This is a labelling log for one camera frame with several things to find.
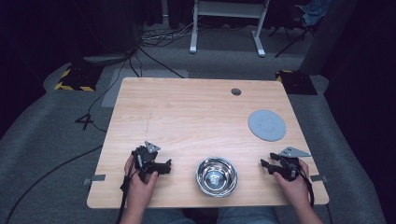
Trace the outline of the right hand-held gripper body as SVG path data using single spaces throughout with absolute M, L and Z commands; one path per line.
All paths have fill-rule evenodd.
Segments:
M 279 161 L 281 171 L 279 174 L 288 181 L 295 180 L 301 173 L 299 158 L 311 156 L 309 152 L 301 151 L 295 147 L 286 147 L 277 154 L 281 157 L 281 160 Z

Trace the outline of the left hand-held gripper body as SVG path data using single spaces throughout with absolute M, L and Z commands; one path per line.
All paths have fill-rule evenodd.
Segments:
M 138 176 L 142 182 L 145 182 L 146 176 L 151 175 L 153 172 L 157 172 L 158 174 L 163 172 L 162 166 L 155 162 L 159 150 L 159 147 L 146 141 L 145 145 L 137 147 L 132 152 L 134 156 L 134 168 L 138 172 Z

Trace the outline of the person's right hand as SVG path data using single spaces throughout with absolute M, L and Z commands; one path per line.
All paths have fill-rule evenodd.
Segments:
M 290 202 L 294 209 L 310 208 L 310 198 L 307 185 L 301 175 L 293 181 L 287 181 L 281 174 L 274 172 L 273 176 L 286 199 Z

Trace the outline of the person's left hand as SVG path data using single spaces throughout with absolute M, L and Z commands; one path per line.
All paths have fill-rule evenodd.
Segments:
M 144 182 L 138 176 L 133 161 L 134 156 L 131 155 L 125 163 L 124 172 L 129 178 L 127 212 L 136 215 L 138 213 L 143 213 L 149 205 L 157 182 L 158 173 L 154 172 L 149 176 L 148 182 Z

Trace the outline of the round grey mat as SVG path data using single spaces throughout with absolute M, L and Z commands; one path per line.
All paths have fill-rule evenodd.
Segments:
M 287 130 L 285 121 L 270 110 L 252 112 L 247 119 L 247 125 L 254 135 L 269 142 L 282 139 Z

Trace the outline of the shiny steel bowl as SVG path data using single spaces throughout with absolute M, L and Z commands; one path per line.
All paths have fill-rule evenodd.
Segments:
M 237 171 L 233 164 L 220 157 L 209 157 L 201 161 L 195 171 L 199 189 L 211 197 L 226 197 L 237 186 Z

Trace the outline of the black folding chair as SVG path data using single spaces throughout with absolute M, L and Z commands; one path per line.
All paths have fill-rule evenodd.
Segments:
M 313 26 L 303 26 L 303 12 L 299 6 L 308 4 L 311 0 L 270 0 L 268 7 L 268 16 L 265 24 L 272 29 L 270 36 L 273 36 L 279 29 L 283 29 L 289 43 L 276 54 L 276 58 L 294 45 L 298 40 L 305 38 L 307 33 L 312 36 L 313 30 L 319 22 Z

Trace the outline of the blue cloth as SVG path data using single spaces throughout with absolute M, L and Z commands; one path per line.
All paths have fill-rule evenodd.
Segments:
M 304 13 L 303 18 L 303 26 L 313 26 L 322 19 L 330 5 L 332 0 L 311 0 L 308 4 L 304 6 L 299 6 L 299 9 Z

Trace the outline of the black yellow striped base plate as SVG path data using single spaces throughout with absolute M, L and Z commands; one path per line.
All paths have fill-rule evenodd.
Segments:
M 276 80 L 281 82 L 287 94 L 317 95 L 309 75 L 300 71 L 279 70 Z
M 76 67 L 69 65 L 61 75 L 55 90 L 96 91 L 103 66 Z

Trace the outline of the white desk frame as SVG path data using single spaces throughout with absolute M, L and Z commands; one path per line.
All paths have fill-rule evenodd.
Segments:
M 214 19 L 216 25 L 246 26 L 247 21 L 255 20 L 256 28 L 251 36 L 257 53 L 264 57 L 260 34 L 270 0 L 194 0 L 192 10 L 192 31 L 190 53 L 197 51 L 198 21 L 203 18 Z

